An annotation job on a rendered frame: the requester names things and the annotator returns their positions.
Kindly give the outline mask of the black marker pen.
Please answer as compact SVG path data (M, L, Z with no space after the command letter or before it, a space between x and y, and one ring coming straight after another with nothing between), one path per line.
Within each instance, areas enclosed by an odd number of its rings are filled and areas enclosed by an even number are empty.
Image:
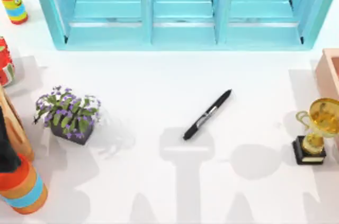
M183 134L184 140L191 139L203 126L203 124L211 118L215 112L224 104L230 97L232 89L226 90Z

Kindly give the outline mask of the light blue rack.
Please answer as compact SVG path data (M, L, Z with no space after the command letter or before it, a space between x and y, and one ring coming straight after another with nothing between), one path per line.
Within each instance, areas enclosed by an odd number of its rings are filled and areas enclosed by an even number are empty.
M309 50L333 0L39 0L58 50Z

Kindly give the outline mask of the purple flowers in dark pot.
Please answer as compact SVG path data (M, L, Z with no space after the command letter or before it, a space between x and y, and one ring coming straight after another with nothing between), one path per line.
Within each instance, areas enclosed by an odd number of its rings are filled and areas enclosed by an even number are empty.
M101 105L94 95L78 97L69 87L55 86L36 100L33 124L42 120L54 136L83 146L100 121Z

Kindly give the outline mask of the gold trophy on black base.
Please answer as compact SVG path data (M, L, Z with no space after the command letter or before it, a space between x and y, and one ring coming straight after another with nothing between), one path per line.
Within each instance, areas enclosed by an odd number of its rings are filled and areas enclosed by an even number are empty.
M292 142L298 165L321 165L326 158L325 139L339 135L339 101L323 97L312 102L308 111L296 113L306 135Z

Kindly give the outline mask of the wooden basket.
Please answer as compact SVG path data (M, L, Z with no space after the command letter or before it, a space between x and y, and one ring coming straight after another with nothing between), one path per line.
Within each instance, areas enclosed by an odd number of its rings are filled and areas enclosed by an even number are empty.
M0 107L2 108L11 146L17 154L25 156L32 162L34 160L34 151L25 133L22 121L2 85L0 85Z

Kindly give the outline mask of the salmon-coloured shallow box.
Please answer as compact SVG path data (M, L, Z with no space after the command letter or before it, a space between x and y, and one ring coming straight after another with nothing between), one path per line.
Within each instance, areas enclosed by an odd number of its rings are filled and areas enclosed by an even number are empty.
M321 97L339 101L339 48L325 48L315 69Z

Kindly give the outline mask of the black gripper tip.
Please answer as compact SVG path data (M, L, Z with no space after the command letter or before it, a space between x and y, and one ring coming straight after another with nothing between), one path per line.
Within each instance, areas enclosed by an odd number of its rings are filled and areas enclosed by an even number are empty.
M21 160L10 144L3 111L0 107L0 173L13 173L20 165Z

